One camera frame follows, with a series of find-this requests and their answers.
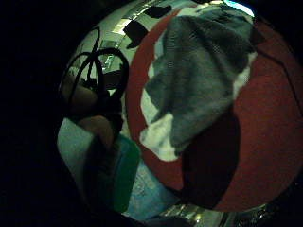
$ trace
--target red fabric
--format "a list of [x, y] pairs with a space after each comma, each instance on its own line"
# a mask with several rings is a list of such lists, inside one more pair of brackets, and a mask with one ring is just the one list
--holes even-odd
[[[126, 98], [132, 138], [160, 182], [175, 190], [185, 188], [191, 202], [220, 211], [266, 203], [288, 187], [302, 167], [303, 119], [284, 71], [261, 55], [234, 104], [235, 116], [224, 116], [197, 136], [184, 160], [162, 162], [139, 143], [139, 134], [146, 127], [140, 99], [153, 61], [153, 45], [176, 14], [154, 27], [134, 56]], [[256, 27], [267, 40], [259, 48], [286, 64], [303, 108], [302, 68], [277, 33], [263, 23]]]
[[[267, 42], [259, 48], [281, 60], [303, 107], [303, 71], [282, 38], [262, 23]], [[303, 118], [282, 68], [258, 55], [252, 77], [235, 103], [241, 153], [235, 175], [216, 210], [239, 211], [271, 201], [303, 164]]]

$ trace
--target cable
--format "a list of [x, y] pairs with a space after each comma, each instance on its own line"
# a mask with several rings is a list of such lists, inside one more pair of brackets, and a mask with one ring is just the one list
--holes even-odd
[[[99, 27], [95, 27], [92, 29], [96, 30], [98, 32], [98, 36], [96, 38], [96, 41], [94, 43], [94, 47], [92, 52], [82, 52], [79, 55], [77, 55], [66, 67], [65, 71], [63, 72], [63, 76], [62, 76], [62, 81], [65, 80], [65, 77], [69, 71], [69, 69], [73, 66], [73, 64], [75, 63], [75, 61], [83, 56], [86, 56], [86, 59], [84, 60], [84, 62], [82, 63], [82, 65], [80, 66], [80, 69], [75, 77], [75, 81], [72, 87], [72, 91], [70, 93], [70, 96], [68, 98], [67, 101], [67, 114], [70, 114], [70, 110], [71, 110], [71, 105], [72, 105], [72, 99], [73, 96], [76, 92], [76, 88], [77, 85], [79, 83], [79, 79], [81, 76], [81, 73], [83, 72], [83, 70], [85, 69], [85, 67], [89, 64], [89, 70], [87, 73], [87, 83], [86, 85], [89, 86], [89, 88], [94, 88], [96, 87], [96, 91], [97, 95], [98, 95], [98, 108], [100, 111], [106, 111], [107, 108], [110, 109], [112, 108], [112, 105], [115, 105], [121, 98], [122, 95], [126, 89], [127, 86], [127, 82], [128, 82], [128, 78], [129, 78], [129, 64], [127, 59], [124, 57], [124, 55], [121, 53], [120, 50], [115, 49], [115, 48], [105, 48], [105, 49], [98, 49], [98, 43], [100, 40], [100, 30]], [[104, 86], [104, 75], [102, 72], [102, 64], [101, 61], [99, 60], [99, 56], [101, 55], [115, 55], [117, 57], [119, 57], [122, 60], [122, 64], [120, 64], [120, 69], [122, 72], [122, 77], [118, 83], [118, 85], [116, 86], [116, 90], [114, 91], [114, 93], [110, 96], [108, 91], [105, 90], [105, 86]], [[95, 63], [96, 66], [96, 71], [97, 71], [97, 81], [98, 81], [98, 85], [96, 84], [92, 84], [94, 81], [93, 79], [91, 79], [90, 75], [91, 75], [91, 71], [92, 71], [92, 66], [93, 63]]]

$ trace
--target light blue fabric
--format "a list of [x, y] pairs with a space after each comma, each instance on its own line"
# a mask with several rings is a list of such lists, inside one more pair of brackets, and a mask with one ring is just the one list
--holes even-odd
[[136, 220], [146, 220], [159, 215], [177, 201], [179, 199], [141, 161], [135, 176], [130, 205], [124, 215]]

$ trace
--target dark background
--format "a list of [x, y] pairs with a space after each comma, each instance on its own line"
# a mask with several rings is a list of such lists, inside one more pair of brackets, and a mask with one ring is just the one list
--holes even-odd
[[[89, 215], [62, 165], [55, 134], [57, 87], [70, 55], [95, 23], [127, 2], [1, 1], [0, 226], [123, 226], [105, 210], [101, 218]], [[270, 21], [303, 62], [299, 1], [241, 2]], [[299, 192], [266, 226], [301, 225]]]

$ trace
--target gray towel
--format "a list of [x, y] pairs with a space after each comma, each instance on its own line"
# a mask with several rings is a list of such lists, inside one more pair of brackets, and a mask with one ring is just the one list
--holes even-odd
[[140, 141], [164, 161], [176, 160], [232, 105], [257, 55], [252, 25], [237, 9], [179, 14], [155, 45], [141, 99], [148, 127]]

